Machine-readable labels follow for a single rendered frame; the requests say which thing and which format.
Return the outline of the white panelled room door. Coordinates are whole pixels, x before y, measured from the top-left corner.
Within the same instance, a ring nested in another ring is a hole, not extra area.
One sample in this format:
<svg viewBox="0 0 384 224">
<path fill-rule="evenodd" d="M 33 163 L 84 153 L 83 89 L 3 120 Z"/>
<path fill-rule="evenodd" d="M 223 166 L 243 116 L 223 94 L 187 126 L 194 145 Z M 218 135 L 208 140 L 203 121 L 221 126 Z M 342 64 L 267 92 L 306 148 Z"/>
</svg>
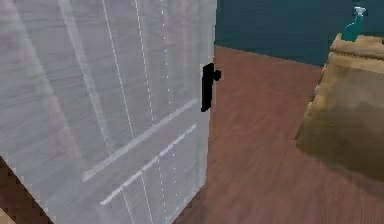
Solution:
<svg viewBox="0 0 384 224">
<path fill-rule="evenodd" d="M 53 224 L 174 224 L 206 180 L 217 0 L 0 0 L 0 157 Z"/>
</svg>

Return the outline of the tan wooden cupboard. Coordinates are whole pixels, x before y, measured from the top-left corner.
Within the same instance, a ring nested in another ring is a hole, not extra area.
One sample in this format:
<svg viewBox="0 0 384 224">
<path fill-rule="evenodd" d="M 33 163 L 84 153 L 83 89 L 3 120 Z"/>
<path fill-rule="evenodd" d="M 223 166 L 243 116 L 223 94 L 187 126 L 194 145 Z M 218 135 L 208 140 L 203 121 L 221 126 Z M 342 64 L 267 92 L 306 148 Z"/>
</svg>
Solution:
<svg viewBox="0 0 384 224">
<path fill-rule="evenodd" d="M 384 36 L 336 36 L 295 137 L 303 152 L 384 182 Z"/>
</svg>

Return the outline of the teal spray bottle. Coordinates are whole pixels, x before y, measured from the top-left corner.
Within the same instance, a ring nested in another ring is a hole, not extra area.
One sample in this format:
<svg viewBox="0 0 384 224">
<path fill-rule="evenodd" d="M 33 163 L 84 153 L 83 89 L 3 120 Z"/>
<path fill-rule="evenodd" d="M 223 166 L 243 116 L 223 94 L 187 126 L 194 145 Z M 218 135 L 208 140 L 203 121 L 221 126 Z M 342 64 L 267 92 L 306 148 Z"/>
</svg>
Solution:
<svg viewBox="0 0 384 224">
<path fill-rule="evenodd" d="M 358 35 L 362 29 L 364 12 L 366 9 L 364 7 L 355 7 L 355 19 L 352 23 L 348 24 L 341 34 L 341 39 L 344 41 L 355 42 L 358 38 Z"/>
</svg>

